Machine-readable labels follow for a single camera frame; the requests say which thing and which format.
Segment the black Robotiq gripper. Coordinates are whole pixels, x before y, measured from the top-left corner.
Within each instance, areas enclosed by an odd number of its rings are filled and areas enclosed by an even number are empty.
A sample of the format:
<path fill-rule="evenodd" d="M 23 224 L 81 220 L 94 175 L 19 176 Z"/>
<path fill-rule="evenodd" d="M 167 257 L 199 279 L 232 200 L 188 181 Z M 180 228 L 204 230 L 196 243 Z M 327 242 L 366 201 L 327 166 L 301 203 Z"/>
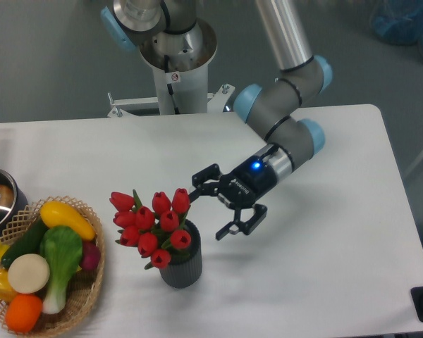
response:
<path fill-rule="evenodd" d="M 216 232 L 220 241 L 226 235 L 243 233 L 249 236 L 267 215 L 267 207 L 255 202 L 275 187 L 278 182 L 274 169 L 253 155 L 223 175 L 214 163 L 192 176 L 189 199 L 196 201 L 201 196 L 218 197 L 228 208 L 234 210 L 233 219 Z M 244 208 L 252 210 L 252 216 L 242 220 Z"/>

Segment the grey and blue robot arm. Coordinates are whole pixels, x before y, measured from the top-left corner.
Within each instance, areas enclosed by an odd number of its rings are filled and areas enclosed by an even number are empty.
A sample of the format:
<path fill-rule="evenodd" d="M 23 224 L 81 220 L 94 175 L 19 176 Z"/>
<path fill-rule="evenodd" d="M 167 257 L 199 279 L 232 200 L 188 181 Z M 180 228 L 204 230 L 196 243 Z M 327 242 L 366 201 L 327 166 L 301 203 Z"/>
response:
<path fill-rule="evenodd" d="M 332 80 L 325 58 L 315 56 L 291 1 L 258 1 L 257 9 L 279 67 L 267 89 L 250 85 L 232 108 L 264 141 L 264 148 L 228 174 L 217 165 L 192 176 L 190 199 L 215 196 L 234 212 L 216 238 L 250 234 L 264 219 L 259 199 L 320 152 L 324 131 L 292 113 L 322 92 Z M 152 68 L 162 115 L 206 113 L 217 105 L 208 92 L 208 65 L 217 50 L 211 26 L 197 17 L 194 1 L 115 1 L 101 19 L 114 41 L 138 50 Z"/>

